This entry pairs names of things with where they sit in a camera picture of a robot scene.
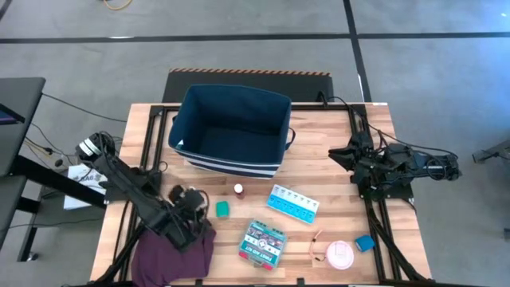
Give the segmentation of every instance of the wooden board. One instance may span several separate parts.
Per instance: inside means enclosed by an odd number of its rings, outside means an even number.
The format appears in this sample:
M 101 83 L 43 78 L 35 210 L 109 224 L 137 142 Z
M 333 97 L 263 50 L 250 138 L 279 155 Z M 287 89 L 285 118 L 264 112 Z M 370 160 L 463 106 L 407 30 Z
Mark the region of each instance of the wooden board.
M 120 158 L 133 167 L 139 165 L 150 107 L 150 104 L 133 104 L 129 114 Z M 367 114 L 372 125 L 394 136 L 387 105 L 367 104 Z M 168 163 L 168 168 L 163 176 L 162 193 L 169 192 L 175 184 L 183 184 L 203 189 L 210 196 L 209 219 L 218 234 L 214 239 L 214 255 L 209 276 L 204 278 L 204 284 L 296 284 L 298 277 L 303 277 L 307 284 L 378 281 L 373 251 L 362 254 L 353 244 L 357 237 L 369 234 L 363 201 L 358 196 L 356 186 L 349 183 L 351 173 L 328 158 L 328 149 L 345 147 L 351 137 L 347 113 L 294 111 L 290 125 L 296 130 L 296 140 L 285 153 L 284 162 L 274 179 L 263 180 L 224 175 L 191 166 L 166 144 L 171 128 L 171 120 L 168 120 L 161 158 Z M 151 155 L 154 152 L 156 134 L 157 128 L 151 139 Z M 379 139 L 375 132 L 373 136 L 377 144 Z M 244 199 L 235 197 L 233 186 L 236 183 L 243 185 L 246 193 Z M 320 208 L 315 222 L 308 225 L 267 207 L 265 203 L 274 184 L 318 200 Z M 230 217 L 215 218 L 215 203 L 223 200 L 229 202 Z M 395 243 L 416 270 L 429 277 L 429 266 L 414 211 L 399 199 L 387 200 L 387 206 Z M 108 206 L 91 280 L 97 279 L 112 262 L 123 207 L 123 202 Z M 288 235 L 288 243 L 280 264 L 273 271 L 254 268 L 237 255 L 237 246 L 253 218 L 283 230 Z M 344 240 L 355 250 L 354 264 L 350 269 L 339 271 L 328 266 L 326 262 L 317 262 L 309 257 L 310 241 L 319 229 L 324 232 L 315 244 L 316 253 L 324 254 L 330 242 Z M 386 276 L 391 278 L 387 252 L 384 248 L 382 250 Z M 194 280 L 172 283 L 194 284 Z

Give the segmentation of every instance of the purple cloth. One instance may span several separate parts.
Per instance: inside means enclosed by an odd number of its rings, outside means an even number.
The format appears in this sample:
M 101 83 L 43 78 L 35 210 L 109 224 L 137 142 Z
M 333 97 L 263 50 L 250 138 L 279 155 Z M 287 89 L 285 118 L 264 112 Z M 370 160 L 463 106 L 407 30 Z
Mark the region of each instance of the purple cloth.
M 159 287 L 180 278 L 203 278 L 209 273 L 216 231 L 210 229 L 185 253 L 178 252 L 163 236 L 146 230 L 136 247 L 131 264 L 133 283 Z

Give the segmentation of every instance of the teal sponge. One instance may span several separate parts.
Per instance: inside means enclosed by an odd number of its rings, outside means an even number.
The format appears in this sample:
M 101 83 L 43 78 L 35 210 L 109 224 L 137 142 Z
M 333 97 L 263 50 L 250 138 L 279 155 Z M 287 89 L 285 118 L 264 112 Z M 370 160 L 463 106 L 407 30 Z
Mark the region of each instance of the teal sponge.
M 219 218 L 225 218 L 229 216 L 228 202 L 216 202 L 216 216 Z

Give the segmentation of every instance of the concrete floor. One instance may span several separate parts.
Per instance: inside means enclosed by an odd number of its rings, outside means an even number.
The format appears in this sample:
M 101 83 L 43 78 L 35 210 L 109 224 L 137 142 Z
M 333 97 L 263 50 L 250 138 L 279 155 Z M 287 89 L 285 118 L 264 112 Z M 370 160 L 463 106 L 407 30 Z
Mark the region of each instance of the concrete floor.
M 351 2 L 358 33 L 510 31 L 505 0 Z M 347 32 L 343 3 L 333 0 L 134 0 L 118 12 L 96 0 L 13 0 L 0 21 L 0 38 Z M 510 39 L 360 45 L 372 100 L 390 104 L 398 137 L 460 156 L 464 176 L 456 182 L 414 182 L 433 277 L 508 285 L 510 242 L 502 230 L 510 226 L 510 167 L 502 159 L 476 165 L 471 153 L 510 138 Z M 161 101 L 167 71 L 177 67 L 327 71 L 337 96 L 362 100 L 350 40 L 0 45 L 0 77 L 45 77 L 46 93 L 116 118 L 126 118 L 131 103 Z M 98 130 L 124 133 L 122 124 L 48 99 L 34 122 L 67 152 Z M 29 137 L 44 143 L 37 130 L 30 129 Z M 22 154 L 35 159 L 25 149 Z M 33 198 L 38 192 L 34 184 L 25 190 Z M 28 221 L 18 212 L 13 224 Z M 0 252 L 0 285 L 85 283 L 100 227 L 101 221 L 40 230 L 33 249 L 41 258 L 23 263 L 16 256 L 26 228 L 11 230 Z

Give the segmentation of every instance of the blue storage bin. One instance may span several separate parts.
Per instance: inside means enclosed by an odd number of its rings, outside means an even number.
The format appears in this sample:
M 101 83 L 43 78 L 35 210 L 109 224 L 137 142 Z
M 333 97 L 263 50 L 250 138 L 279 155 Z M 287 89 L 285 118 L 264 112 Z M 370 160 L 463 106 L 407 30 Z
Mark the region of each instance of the blue storage bin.
M 168 143 L 197 167 L 270 179 L 296 136 L 288 126 L 291 106 L 287 96 L 258 88 L 193 85 Z

